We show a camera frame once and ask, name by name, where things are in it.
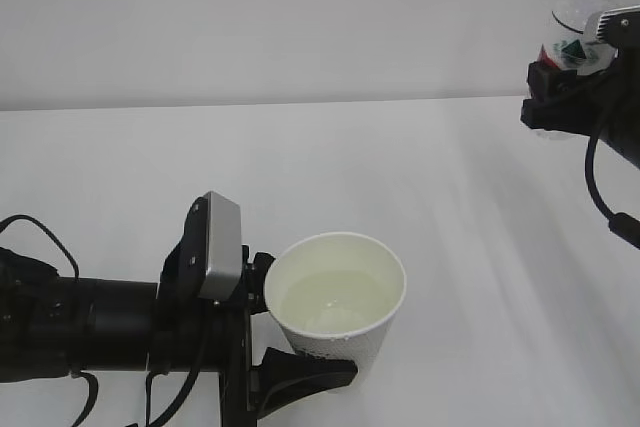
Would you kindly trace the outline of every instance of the yellowish liquid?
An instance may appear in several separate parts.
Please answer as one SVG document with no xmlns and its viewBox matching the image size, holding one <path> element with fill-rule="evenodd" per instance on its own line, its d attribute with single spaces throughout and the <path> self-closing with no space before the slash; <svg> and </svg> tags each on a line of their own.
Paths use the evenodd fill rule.
<svg viewBox="0 0 640 427">
<path fill-rule="evenodd" d="M 322 272 L 305 277 L 285 294 L 282 320 L 315 334 L 341 334 L 382 319 L 393 308 L 388 294 L 364 272 Z"/>
</svg>

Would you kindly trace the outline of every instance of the cable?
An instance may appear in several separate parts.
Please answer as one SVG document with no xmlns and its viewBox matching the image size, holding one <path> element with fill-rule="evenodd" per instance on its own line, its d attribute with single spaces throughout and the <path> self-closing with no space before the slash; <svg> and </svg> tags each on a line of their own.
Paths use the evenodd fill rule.
<svg viewBox="0 0 640 427">
<path fill-rule="evenodd" d="M 49 230 L 49 228 L 46 225 L 44 225 L 42 222 L 40 222 L 38 219 L 35 219 L 30 215 L 25 215 L 25 214 L 12 215 L 11 217 L 7 217 L 2 222 L 0 222 L 0 234 L 4 232 L 7 229 L 7 227 L 13 224 L 16 220 L 26 220 L 36 225 L 38 228 L 40 228 L 40 230 L 42 230 L 47 235 L 47 237 L 51 239 L 51 241 L 54 244 L 56 244 L 56 246 L 62 251 L 64 256 L 67 258 L 67 260 L 71 264 L 71 267 L 73 268 L 73 274 L 74 274 L 73 278 L 74 278 L 74 281 L 77 283 L 78 279 L 80 278 L 80 269 L 78 268 L 78 263 L 76 262 L 76 259 L 73 258 L 73 256 L 69 253 L 69 251 L 62 244 L 62 242 L 58 240 L 55 234 L 51 232 L 51 230 Z"/>
<path fill-rule="evenodd" d="M 89 384 L 89 395 L 87 396 L 87 401 L 84 404 L 84 408 L 80 415 L 76 419 L 76 421 L 71 425 L 71 427 L 78 427 L 85 419 L 89 416 L 93 407 L 96 405 L 96 401 L 98 400 L 98 379 L 95 375 L 90 374 L 88 372 L 76 372 L 71 374 L 73 378 L 83 378 Z"/>
<path fill-rule="evenodd" d="M 207 345 L 209 344 L 209 337 L 211 335 L 211 321 L 213 320 L 213 302 L 208 302 L 205 305 L 205 314 L 202 321 L 202 329 L 200 334 L 200 342 L 198 344 L 198 351 L 196 353 L 196 357 L 193 360 L 193 364 L 189 369 L 189 373 L 180 387 L 178 394 L 171 401 L 169 406 L 165 409 L 165 411 L 158 416 L 156 420 L 149 423 L 149 414 L 151 412 L 151 382 L 155 374 L 148 374 L 146 384 L 147 391 L 147 419 L 146 419 L 146 427 L 163 427 L 167 422 L 171 420 L 171 418 L 178 412 L 184 401 L 187 400 L 187 397 L 191 393 L 193 386 L 198 380 L 198 375 L 200 375 L 200 371 L 202 370 L 202 365 L 204 363 L 204 357 L 207 351 Z M 138 427 L 138 424 L 130 424 L 127 427 Z"/>
<path fill-rule="evenodd" d="M 598 190 L 598 186 L 596 185 L 595 175 L 593 173 L 593 164 L 596 155 L 596 146 L 598 145 L 598 140 L 600 140 L 600 135 L 602 135 L 602 131 L 609 123 L 609 119 L 611 118 L 613 113 L 618 110 L 623 102 L 624 99 L 609 105 L 602 111 L 600 117 L 598 117 L 596 126 L 594 127 L 593 132 L 589 137 L 587 152 L 585 153 L 584 157 L 584 177 L 587 182 L 589 195 L 591 196 L 591 199 L 593 200 L 593 203 L 596 205 L 598 210 L 607 218 L 607 220 L 611 220 L 615 214 L 600 195 L 600 191 Z"/>
</svg>

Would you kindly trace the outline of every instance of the white table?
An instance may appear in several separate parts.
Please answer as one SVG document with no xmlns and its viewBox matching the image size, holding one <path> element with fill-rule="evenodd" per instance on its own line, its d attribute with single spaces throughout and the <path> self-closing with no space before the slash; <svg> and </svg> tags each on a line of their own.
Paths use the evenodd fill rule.
<svg viewBox="0 0 640 427">
<path fill-rule="evenodd" d="M 637 426 L 640 252 L 608 233 L 583 183 L 585 140 L 550 141 L 513 97 L 0 113 L 0 216 L 31 213 L 81 273 L 157 280 L 190 202 L 242 206 L 244 241 L 280 253 L 328 230 L 377 237 L 404 261 L 406 303 L 359 390 L 321 394 L 263 427 Z M 615 207 L 640 172 L 601 148 Z M 28 225 L 0 245 L 70 268 Z M 256 361 L 285 347 L 255 322 Z M 142 373 L 100 373 L 90 426 L 141 419 Z M 182 375 L 159 379 L 154 412 Z M 2 425 L 64 427 L 69 379 L 0 386 Z M 173 426 L 218 425 L 215 374 Z"/>
</svg>

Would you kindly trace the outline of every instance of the paper cup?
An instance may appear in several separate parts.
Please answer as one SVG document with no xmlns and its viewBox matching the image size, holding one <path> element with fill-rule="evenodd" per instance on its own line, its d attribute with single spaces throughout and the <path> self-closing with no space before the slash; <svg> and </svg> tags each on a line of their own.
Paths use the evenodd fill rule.
<svg viewBox="0 0 640 427">
<path fill-rule="evenodd" d="M 269 269 L 265 302 L 294 351 L 353 360 L 368 373 L 402 304 L 398 257 L 365 235 L 335 232 L 290 247 Z"/>
</svg>

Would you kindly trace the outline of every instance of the white backdrop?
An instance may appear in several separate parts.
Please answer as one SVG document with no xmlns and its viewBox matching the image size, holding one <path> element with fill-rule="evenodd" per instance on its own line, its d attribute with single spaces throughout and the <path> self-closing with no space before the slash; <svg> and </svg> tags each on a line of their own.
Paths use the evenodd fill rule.
<svg viewBox="0 0 640 427">
<path fill-rule="evenodd" d="M 0 109 L 522 93 L 552 0 L 0 0 Z"/>
</svg>

